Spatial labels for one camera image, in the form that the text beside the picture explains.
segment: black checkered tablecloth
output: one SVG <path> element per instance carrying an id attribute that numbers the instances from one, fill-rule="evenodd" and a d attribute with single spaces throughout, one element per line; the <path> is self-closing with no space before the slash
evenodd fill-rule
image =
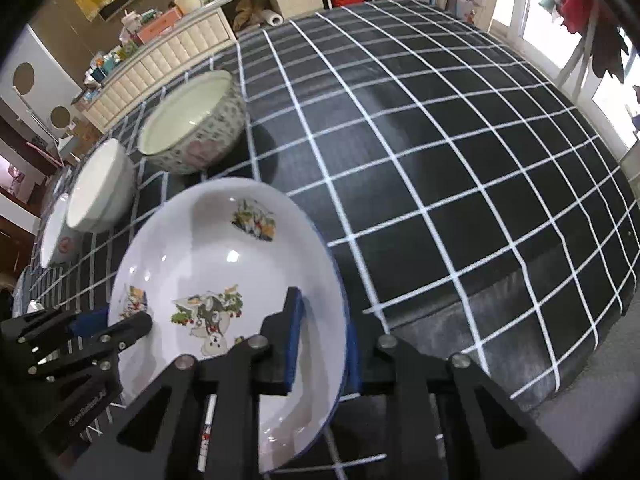
<path id="1" fill-rule="evenodd" d="M 159 171 L 136 151 L 141 124 L 215 69 L 241 83 L 246 135 L 202 174 Z M 245 37 L 109 136 L 136 163 L 131 212 L 86 235 L 80 259 L 59 269 L 37 265 L 38 236 L 32 299 L 107 304 L 144 222 L 185 187 L 223 176 L 267 182 L 309 215 L 352 309 L 424 353 L 467 352 L 525 409 L 572 381 L 636 289 L 640 211 L 594 130 L 529 63 L 418 2 L 334 9 Z M 287 471 L 377 476 L 384 411 L 384 399 L 346 392 L 324 439 Z"/>

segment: metal bolt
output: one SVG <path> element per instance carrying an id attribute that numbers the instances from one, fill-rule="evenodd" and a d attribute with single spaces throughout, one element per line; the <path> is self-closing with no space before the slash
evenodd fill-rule
<path id="1" fill-rule="evenodd" d="M 471 364 L 471 357 L 464 354 L 453 354 L 450 360 L 455 368 L 468 368 Z"/>
<path id="2" fill-rule="evenodd" d="M 398 339 L 391 334 L 383 334 L 378 338 L 378 346 L 385 350 L 395 348 L 398 344 Z"/>
<path id="3" fill-rule="evenodd" d="M 192 355 L 182 354 L 178 355 L 174 362 L 178 370 L 188 370 L 196 362 L 196 359 Z"/>
<path id="4" fill-rule="evenodd" d="M 264 348 L 269 344 L 269 341 L 262 334 L 252 335 L 249 338 L 249 346 L 254 350 L 259 350 L 260 348 Z"/>

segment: gray floor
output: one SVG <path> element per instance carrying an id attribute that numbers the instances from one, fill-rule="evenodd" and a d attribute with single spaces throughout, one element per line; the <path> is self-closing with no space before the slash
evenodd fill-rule
<path id="1" fill-rule="evenodd" d="M 539 427 L 579 470 L 606 448 L 640 403 L 640 293 L 574 383 L 542 404 Z"/>

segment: white bowl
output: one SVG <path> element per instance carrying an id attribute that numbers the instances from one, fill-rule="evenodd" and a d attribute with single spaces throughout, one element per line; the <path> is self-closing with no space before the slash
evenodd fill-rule
<path id="1" fill-rule="evenodd" d="M 287 287 L 305 301 L 296 379 L 287 397 L 260 400 L 265 472 L 303 452 L 327 423 L 343 383 L 348 322 L 342 282 L 313 224 L 287 196 L 245 178 L 176 195 L 140 229 L 113 285 L 109 324 L 140 310 L 148 336 L 120 353 L 133 400 L 180 354 L 222 355 L 282 310 Z"/>
<path id="2" fill-rule="evenodd" d="M 170 173 L 203 170 L 233 148 L 244 129 L 244 114 L 232 75 L 206 72 L 158 105 L 140 131 L 138 151 Z"/>
<path id="3" fill-rule="evenodd" d="M 136 191 L 136 175 L 125 149 L 107 140 L 82 168 L 69 199 L 66 221 L 83 233 L 101 233 L 113 227 Z"/>
<path id="4" fill-rule="evenodd" d="M 40 266 L 43 269 L 70 262 L 78 256 L 82 235 L 66 224 L 68 199 L 67 193 L 58 197 L 44 227 L 40 246 Z"/>

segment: orange box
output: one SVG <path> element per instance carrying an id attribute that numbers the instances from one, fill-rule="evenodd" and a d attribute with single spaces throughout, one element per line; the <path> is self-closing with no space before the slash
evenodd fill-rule
<path id="1" fill-rule="evenodd" d="M 159 36 L 162 31 L 171 27 L 182 17 L 180 9 L 173 7 L 167 12 L 162 14 L 159 18 L 154 19 L 151 23 L 148 23 L 138 31 L 138 37 L 142 43 L 148 43 L 156 36 Z"/>

